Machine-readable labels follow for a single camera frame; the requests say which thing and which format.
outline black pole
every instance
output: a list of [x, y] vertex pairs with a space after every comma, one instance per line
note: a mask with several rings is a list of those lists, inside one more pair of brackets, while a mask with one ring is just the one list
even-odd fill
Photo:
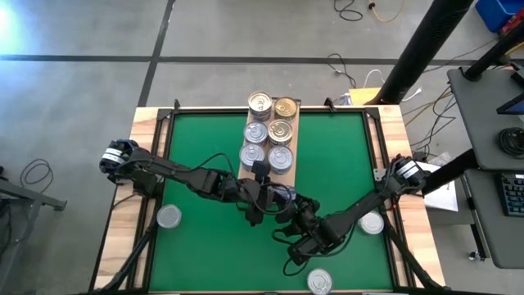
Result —
[[417, 82], [473, 0], [435, 0], [382, 86], [366, 104], [399, 104]]
[[523, 36], [524, 21], [521, 21], [520, 24], [509, 31], [507, 35], [466, 70], [464, 77], [470, 81], [479, 79], [488, 66], [496, 63], [509, 49], [521, 42]]

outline blue bin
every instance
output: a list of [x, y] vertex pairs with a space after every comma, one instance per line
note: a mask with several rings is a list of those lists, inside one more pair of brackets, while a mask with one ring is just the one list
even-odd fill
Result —
[[491, 32], [498, 32], [524, 7], [524, 0], [478, 0], [475, 8]]

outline tin can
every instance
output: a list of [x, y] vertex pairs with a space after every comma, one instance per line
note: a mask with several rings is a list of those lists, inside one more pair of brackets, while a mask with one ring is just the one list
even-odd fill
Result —
[[249, 112], [255, 120], [264, 122], [271, 117], [273, 100], [269, 94], [261, 91], [255, 92], [249, 96], [247, 104], [249, 105]]
[[164, 205], [156, 213], [156, 222], [164, 229], [174, 229], [180, 224], [181, 220], [182, 212], [173, 204]]
[[295, 119], [298, 105], [293, 98], [279, 98], [275, 102], [275, 119]]
[[240, 162], [244, 169], [251, 171], [255, 161], [265, 160], [265, 150], [258, 144], [248, 143], [240, 150]]
[[269, 142], [275, 146], [287, 146], [293, 136], [293, 128], [286, 120], [274, 120], [268, 126]]
[[244, 128], [244, 138], [248, 143], [264, 146], [266, 139], [268, 139], [268, 128], [264, 123], [251, 122]]
[[327, 295], [333, 288], [331, 275], [323, 269], [311, 270], [308, 274], [308, 288], [315, 295]]
[[293, 165], [293, 152], [287, 147], [273, 147], [269, 150], [271, 171], [277, 175], [285, 175]]
[[366, 234], [379, 234], [384, 229], [384, 220], [377, 212], [370, 211], [359, 219], [358, 225]]

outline gold can lid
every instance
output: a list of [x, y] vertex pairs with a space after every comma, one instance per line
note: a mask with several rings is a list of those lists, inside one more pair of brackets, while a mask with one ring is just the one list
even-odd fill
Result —
[[247, 99], [249, 108], [255, 111], [267, 111], [273, 104], [271, 96], [265, 92], [252, 93]]
[[293, 117], [296, 114], [297, 107], [293, 98], [279, 98], [275, 102], [275, 112], [282, 117]]
[[285, 142], [293, 135], [293, 128], [286, 120], [274, 120], [268, 126], [269, 137], [277, 142]]

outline wooden table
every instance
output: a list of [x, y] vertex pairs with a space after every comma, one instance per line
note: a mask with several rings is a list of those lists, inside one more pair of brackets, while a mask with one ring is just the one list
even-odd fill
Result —
[[[397, 154], [410, 155], [409, 141], [400, 108], [398, 106], [379, 106], [378, 108], [382, 121], [383, 134], [386, 140], [388, 157], [391, 159]], [[141, 107], [136, 110], [133, 120], [130, 138], [148, 150], [151, 149], [157, 112], [158, 108], [156, 107]], [[380, 152], [378, 144], [376, 144], [377, 134], [373, 132], [373, 130], [374, 128], [372, 128], [373, 148], [377, 155], [377, 163], [381, 166], [382, 159], [378, 156]], [[166, 128], [163, 128], [160, 136], [159, 155], [163, 153], [165, 132]], [[128, 196], [131, 190], [129, 186], [118, 188], [115, 194], [115, 202]], [[110, 215], [105, 238], [102, 241], [101, 260], [97, 272], [93, 276], [92, 286], [94, 288], [100, 288], [107, 284], [131, 252], [140, 203], [140, 197], [132, 198], [120, 204], [119, 209], [113, 211]], [[417, 196], [403, 196], [400, 199], [400, 212], [409, 249], [424, 270], [426, 270], [437, 283], [444, 285], [445, 281], [440, 268], [440, 262], [423, 199]], [[394, 252], [400, 284], [406, 285], [404, 264], [395, 247]], [[140, 285], [141, 283], [145, 253], [146, 251], [142, 253], [141, 260], [138, 263], [135, 285]]]

